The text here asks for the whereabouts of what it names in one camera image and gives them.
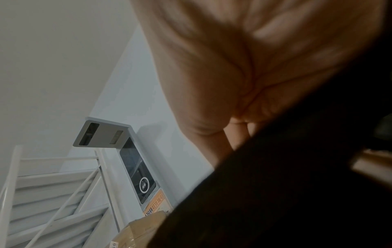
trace sticker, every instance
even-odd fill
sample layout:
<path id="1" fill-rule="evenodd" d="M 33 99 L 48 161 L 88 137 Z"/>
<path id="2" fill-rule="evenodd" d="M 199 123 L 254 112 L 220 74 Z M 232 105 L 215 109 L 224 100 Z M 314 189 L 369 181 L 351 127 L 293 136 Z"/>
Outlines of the sticker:
<path id="1" fill-rule="evenodd" d="M 171 212 L 172 210 L 173 207 L 170 205 L 170 202 L 166 198 L 165 193 L 162 189 L 159 189 L 155 196 L 148 203 L 146 209 L 144 210 L 144 214 L 147 216 L 158 211 Z"/>
<path id="2" fill-rule="evenodd" d="M 118 248 L 118 242 L 110 241 L 109 248 Z"/>

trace hand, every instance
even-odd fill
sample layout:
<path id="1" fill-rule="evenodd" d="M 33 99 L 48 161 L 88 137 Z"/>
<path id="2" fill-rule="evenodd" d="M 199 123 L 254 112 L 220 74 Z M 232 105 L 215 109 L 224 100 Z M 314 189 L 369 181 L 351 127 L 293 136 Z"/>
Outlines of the hand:
<path id="1" fill-rule="evenodd" d="M 178 125 L 212 165 L 363 51 L 384 0 L 131 0 Z"/>

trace black fabric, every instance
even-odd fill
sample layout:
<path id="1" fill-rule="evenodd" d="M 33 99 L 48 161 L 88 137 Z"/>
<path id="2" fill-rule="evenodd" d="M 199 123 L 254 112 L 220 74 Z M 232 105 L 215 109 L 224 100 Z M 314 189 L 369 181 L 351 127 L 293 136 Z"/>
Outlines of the black fabric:
<path id="1" fill-rule="evenodd" d="M 392 112 L 391 36 L 233 153 L 148 247 L 383 247 L 392 194 L 350 170 Z"/>

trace brown box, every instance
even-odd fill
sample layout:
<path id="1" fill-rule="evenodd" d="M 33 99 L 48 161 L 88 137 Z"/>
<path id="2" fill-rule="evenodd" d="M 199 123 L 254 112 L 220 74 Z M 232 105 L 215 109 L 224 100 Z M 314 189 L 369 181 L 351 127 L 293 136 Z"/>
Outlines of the brown box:
<path id="1" fill-rule="evenodd" d="M 130 222 L 106 248 L 145 248 L 166 218 L 164 211 Z"/>

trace white label on box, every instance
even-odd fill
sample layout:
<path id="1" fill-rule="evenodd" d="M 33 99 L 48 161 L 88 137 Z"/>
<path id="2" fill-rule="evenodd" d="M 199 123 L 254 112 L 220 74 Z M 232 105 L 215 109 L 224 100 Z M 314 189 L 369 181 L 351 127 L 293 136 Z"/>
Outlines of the white label on box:
<path id="1" fill-rule="evenodd" d="M 118 242 L 110 241 L 109 248 L 118 248 Z"/>

